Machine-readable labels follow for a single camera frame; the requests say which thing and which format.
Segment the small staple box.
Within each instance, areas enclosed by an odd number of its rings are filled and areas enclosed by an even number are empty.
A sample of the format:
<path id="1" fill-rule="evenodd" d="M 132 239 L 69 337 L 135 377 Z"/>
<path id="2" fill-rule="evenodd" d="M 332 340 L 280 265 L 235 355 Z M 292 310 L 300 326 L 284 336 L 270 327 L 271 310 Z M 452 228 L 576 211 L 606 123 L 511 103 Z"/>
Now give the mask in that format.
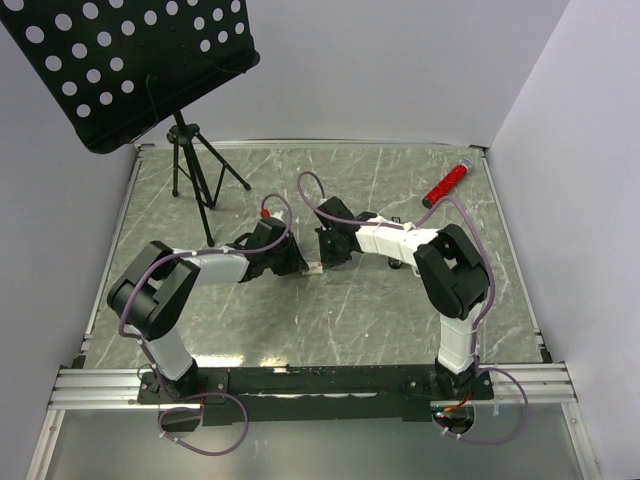
<path id="1" fill-rule="evenodd" d="M 303 276 L 321 275 L 323 273 L 324 268 L 321 262 L 311 262 L 308 264 L 308 268 L 301 272 Z"/>

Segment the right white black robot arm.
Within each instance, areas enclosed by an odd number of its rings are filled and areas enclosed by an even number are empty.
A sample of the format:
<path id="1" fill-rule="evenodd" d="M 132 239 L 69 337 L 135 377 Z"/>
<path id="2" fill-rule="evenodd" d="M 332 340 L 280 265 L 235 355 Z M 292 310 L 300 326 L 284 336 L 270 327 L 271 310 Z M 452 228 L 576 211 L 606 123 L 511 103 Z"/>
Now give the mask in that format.
<path id="1" fill-rule="evenodd" d="M 372 212 L 358 216 L 331 197 L 316 210 L 321 263 L 343 265 L 353 253 L 383 256 L 412 267 L 440 315 L 434 364 L 438 390 L 448 398 L 466 392 L 476 375 L 474 322 L 491 286 L 487 266 L 464 230 L 455 224 L 419 228 Z"/>

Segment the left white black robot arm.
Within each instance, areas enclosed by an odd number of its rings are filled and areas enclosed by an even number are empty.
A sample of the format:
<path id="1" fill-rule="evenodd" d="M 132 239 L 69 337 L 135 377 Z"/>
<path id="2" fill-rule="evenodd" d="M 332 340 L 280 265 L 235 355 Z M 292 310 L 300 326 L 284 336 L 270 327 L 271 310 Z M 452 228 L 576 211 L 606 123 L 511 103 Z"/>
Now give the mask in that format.
<path id="1" fill-rule="evenodd" d="M 119 334 L 134 339 L 150 360 L 162 390 L 184 402 L 202 390 L 198 364 L 177 328 L 192 291 L 246 283 L 267 270 L 277 276 L 309 270 L 290 228 L 275 217 L 261 219 L 253 231 L 211 250 L 150 242 L 113 284 L 107 305 L 119 318 Z"/>

